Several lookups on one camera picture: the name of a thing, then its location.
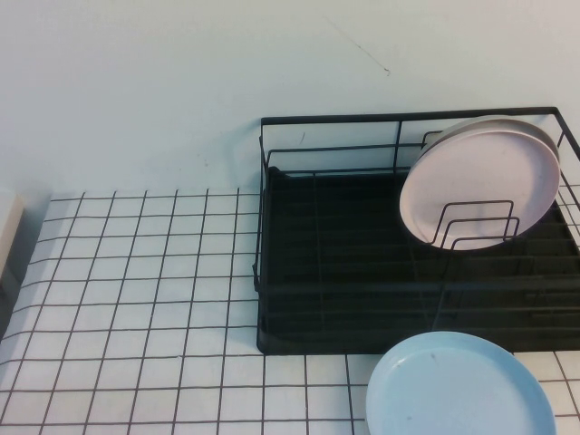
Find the white tiled surface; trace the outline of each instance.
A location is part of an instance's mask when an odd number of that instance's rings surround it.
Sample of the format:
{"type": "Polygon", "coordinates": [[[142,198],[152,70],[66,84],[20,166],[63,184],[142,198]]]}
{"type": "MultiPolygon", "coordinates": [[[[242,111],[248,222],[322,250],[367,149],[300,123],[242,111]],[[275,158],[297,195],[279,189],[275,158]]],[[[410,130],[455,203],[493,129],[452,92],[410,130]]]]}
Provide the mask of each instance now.
{"type": "MultiPolygon", "coordinates": [[[[380,357],[262,355],[258,196],[214,193],[51,203],[0,344],[0,435],[368,435],[380,357]]],[[[580,435],[580,352],[516,357],[580,435]]]]}

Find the light blue plate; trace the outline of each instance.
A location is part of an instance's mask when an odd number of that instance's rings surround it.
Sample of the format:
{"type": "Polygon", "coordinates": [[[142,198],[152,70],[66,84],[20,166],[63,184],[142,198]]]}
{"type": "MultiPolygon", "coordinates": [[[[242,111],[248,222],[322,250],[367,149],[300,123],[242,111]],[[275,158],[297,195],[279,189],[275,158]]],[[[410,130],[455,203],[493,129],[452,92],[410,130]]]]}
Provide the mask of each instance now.
{"type": "Polygon", "coordinates": [[[556,435],[534,376],[499,346],[423,333],[390,349],[369,382],[371,435],[556,435]]]}

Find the plate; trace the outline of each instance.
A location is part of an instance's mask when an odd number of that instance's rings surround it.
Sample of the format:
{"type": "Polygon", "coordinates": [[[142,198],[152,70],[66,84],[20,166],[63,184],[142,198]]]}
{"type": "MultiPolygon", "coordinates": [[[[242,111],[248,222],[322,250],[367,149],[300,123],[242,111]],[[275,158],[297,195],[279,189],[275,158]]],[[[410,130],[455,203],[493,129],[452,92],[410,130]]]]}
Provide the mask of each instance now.
{"type": "Polygon", "coordinates": [[[544,216],[559,177],[557,156],[535,135],[499,127],[465,131],[431,147],[411,168],[401,191],[401,218],[416,238],[435,247],[491,247],[544,216]],[[445,209],[473,201],[479,203],[445,209]],[[513,218],[506,232],[509,201],[513,218]]]}
{"type": "Polygon", "coordinates": [[[499,346],[423,333],[390,349],[366,395],[371,435],[556,435],[537,380],[499,346]]]}
{"type": "Polygon", "coordinates": [[[427,139],[425,147],[423,147],[421,150],[419,158],[431,147],[434,147],[443,140],[446,140],[464,131],[471,131],[478,128],[497,128],[499,130],[522,131],[543,141],[554,152],[556,158],[559,159],[558,147],[545,131],[529,122],[522,121],[511,116],[499,115],[480,116],[478,118],[462,121],[453,125],[452,127],[449,127],[441,133],[430,135],[427,139]]]}

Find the white wall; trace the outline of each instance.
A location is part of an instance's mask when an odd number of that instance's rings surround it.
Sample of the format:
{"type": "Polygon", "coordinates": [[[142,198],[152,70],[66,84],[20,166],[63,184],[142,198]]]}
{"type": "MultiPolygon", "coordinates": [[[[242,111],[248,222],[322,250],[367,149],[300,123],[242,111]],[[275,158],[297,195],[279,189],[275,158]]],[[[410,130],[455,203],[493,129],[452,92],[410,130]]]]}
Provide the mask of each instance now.
{"type": "Polygon", "coordinates": [[[3,0],[0,184],[24,194],[34,240],[51,190],[255,183],[262,116],[554,104],[580,132],[579,13],[576,0],[3,0]]]}

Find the wire dish rack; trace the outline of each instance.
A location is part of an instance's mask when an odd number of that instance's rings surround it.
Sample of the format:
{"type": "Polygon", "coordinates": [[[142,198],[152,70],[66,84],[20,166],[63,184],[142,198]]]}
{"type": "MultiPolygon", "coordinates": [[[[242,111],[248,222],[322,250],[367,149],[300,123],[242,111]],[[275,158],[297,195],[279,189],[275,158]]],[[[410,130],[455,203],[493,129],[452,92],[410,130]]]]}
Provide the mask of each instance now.
{"type": "Polygon", "coordinates": [[[384,353],[442,330],[511,352],[580,349],[580,147],[557,108],[264,118],[260,150],[254,276],[263,353],[384,353]],[[484,115],[517,116],[553,137],[556,202],[524,234],[501,192],[448,204],[440,222],[449,207],[502,205],[491,218],[505,230],[484,238],[504,243],[474,251],[422,243],[400,218],[407,173],[428,134],[484,115]],[[327,138],[292,146],[314,127],[327,138]],[[349,145],[365,128],[376,131],[370,141],[390,143],[349,145]]]}

